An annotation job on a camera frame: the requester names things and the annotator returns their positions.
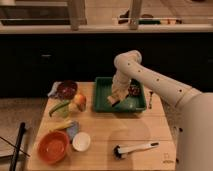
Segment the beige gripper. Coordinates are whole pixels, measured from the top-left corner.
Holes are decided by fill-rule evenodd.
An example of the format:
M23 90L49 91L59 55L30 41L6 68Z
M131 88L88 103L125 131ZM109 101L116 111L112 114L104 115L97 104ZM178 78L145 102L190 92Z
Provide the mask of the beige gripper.
M117 87L117 86L112 87L112 97L116 101L124 100L127 95L128 95L128 88L127 87Z

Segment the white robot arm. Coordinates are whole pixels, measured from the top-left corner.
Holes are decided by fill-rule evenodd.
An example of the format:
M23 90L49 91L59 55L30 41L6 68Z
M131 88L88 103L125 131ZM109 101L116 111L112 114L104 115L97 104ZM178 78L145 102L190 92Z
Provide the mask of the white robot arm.
M176 151L176 171L213 171L213 93L201 92L141 65L142 55L131 50L114 59L112 104L127 97L132 79L159 95L182 114Z

